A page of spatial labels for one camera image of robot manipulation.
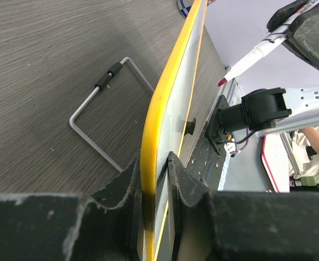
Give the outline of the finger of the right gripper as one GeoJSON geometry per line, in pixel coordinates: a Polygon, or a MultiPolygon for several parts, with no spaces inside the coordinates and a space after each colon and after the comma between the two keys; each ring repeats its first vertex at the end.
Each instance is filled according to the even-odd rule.
{"type": "Polygon", "coordinates": [[[319,5],[295,19],[284,46],[295,56],[319,70],[319,5]]]}
{"type": "Polygon", "coordinates": [[[291,15],[305,5],[308,0],[296,0],[290,4],[278,9],[267,22],[266,28],[268,32],[273,32],[282,23],[284,23],[291,15]]]}

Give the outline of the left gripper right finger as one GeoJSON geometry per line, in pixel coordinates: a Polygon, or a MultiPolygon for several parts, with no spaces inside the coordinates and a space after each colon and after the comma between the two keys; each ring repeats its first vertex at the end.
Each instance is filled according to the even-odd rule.
{"type": "Polygon", "coordinates": [[[319,260],[319,192],[213,191],[167,164],[172,260],[319,260]]]}

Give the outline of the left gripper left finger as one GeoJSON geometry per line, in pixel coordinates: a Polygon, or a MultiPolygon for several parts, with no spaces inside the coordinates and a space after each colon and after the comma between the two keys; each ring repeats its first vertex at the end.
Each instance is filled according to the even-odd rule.
{"type": "Polygon", "coordinates": [[[92,195],[0,193],[0,260],[141,260],[138,159],[92,195]]]}

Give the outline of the pink capped marker pen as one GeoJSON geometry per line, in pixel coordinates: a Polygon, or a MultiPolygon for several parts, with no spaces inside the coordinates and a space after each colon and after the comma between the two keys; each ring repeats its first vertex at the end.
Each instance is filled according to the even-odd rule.
{"type": "Polygon", "coordinates": [[[286,46],[289,50],[303,59],[304,54],[302,54],[300,48],[290,43],[290,29],[295,26],[297,18],[302,18],[304,15],[310,15],[314,11],[319,11],[319,1],[308,1],[276,30],[269,32],[268,35],[265,36],[265,38],[263,38],[257,45],[255,45],[253,49],[249,51],[243,58],[237,61],[219,81],[218,86],[222,86],[232,79],[240,76],[261,59],[273,52],[280,45],[286,46]]]}

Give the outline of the yellow framed whiteboard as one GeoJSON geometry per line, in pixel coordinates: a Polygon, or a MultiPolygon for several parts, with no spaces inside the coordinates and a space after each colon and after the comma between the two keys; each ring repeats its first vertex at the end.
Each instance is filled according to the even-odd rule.
{"type": "Polygon", "coordinates": [[[197,74],[207,1],[194,1],[149,104],[140,149],[144,221],[143,260],[156,260],[168,209],[156,205],[157,184],[166,180],[170,152],[179,155],[197,74]]]}

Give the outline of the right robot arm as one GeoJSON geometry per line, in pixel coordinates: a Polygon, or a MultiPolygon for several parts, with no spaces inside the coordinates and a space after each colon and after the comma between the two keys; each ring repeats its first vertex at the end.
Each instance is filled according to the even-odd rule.
{"type": "MultiPolygon", "coordinates": [[[[308,1],[296,10],[285,22],[233,65],[218,85],[221,86],[240,76],[274,51],[286,40],[290,24],[296,18],[318,8],[319,1],[308,1]]],[[[206,124],[205,138],[219,153],[219,148],[225,144],[240,144],[247,141],[257,131],[274,128],[277,121],[292,114],[292,110],[286,106],[285,94],[286,90],[282,88],[258,89],[243,96],[238,105],[222,107],[219,103],[210,121],[206,124]]]]}

